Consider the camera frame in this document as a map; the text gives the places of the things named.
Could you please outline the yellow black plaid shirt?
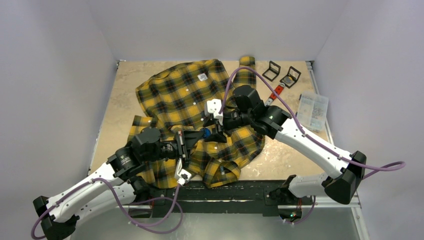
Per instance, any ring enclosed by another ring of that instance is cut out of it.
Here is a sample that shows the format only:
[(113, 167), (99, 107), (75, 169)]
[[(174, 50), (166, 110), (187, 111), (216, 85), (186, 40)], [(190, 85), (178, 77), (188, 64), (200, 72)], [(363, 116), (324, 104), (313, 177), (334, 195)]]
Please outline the yellow black plaid shirt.
[[(151, 76), (135, 90), (144, 116), (134, 117), (128, 138), (149, 127), (159, 129), (165, 141), (179, 130), (200, 130), (208, 100), (226, 98), (227, 107), (236, 105), (231, 93), (226, 93), (228, 78), (218, 59), (180, 63)], [(237, 182), (242, 168), (261, 153), (265, 140), (250, 126), (235, 129), (225, 143), (200, 140), (187, 170), (200, 176), (207, 188)]]

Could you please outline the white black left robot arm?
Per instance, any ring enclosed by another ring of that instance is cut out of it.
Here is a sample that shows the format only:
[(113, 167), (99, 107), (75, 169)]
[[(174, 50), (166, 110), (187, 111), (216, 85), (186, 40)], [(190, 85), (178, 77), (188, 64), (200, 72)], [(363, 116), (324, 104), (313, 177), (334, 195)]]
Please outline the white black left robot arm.
[(180, 188), (192, 178), (185, 169), (192, 149), (209, 136), (206, 128), (178, 130), (172, 140), (162, 140), (159, 129), (143, 129), (76, 185), (55, 196), (33, 200), (38, 219), (31, 229), (31, 238), (67, 240), (78, 224), (95, 214), (114, 207), (123, 209), (133, 202), (151, 202), (150, 187), (139, 175), (150, 163), (175, 160), (174, 179)]

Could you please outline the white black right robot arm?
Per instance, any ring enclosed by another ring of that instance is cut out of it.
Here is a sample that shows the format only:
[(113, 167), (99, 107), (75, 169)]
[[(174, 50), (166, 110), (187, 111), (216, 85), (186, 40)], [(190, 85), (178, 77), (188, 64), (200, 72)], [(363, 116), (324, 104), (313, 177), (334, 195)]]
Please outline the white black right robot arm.
[(295, 149), (324, 173), (312, 176), (291, 176), (281, 189), (280, 196), (288, 204), (306, 196), (328, 196), (333, 201), (348, 205), (365, 177), (367, 157), (357, 150), (350, 153), (318, 137), (285, 110), (275, 105), (265, 105), (256, 89), (249, 85), (237, 87), (233, 92), (236, 107), (230, 112), (220, 112), (220, 99), (207, 100), (204, 105), (204, 126), (214, 125), (208, 142), (223, 142), (224, 133), (251, 126), (261, 135), (268, 136)]

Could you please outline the silver gold round brooch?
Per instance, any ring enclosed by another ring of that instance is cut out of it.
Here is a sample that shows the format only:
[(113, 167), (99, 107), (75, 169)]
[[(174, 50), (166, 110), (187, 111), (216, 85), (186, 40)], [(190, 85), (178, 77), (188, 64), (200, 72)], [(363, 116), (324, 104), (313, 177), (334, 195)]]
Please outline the silver gold round brooch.
[(290, 84), (290, 83), (292, 83), (292, 82), (293, 82), (293, 79), (292, 79), (290, 76), (286, 76), (286, 77), (284, 78), (284, 81), (285, 81), (287, 84)]

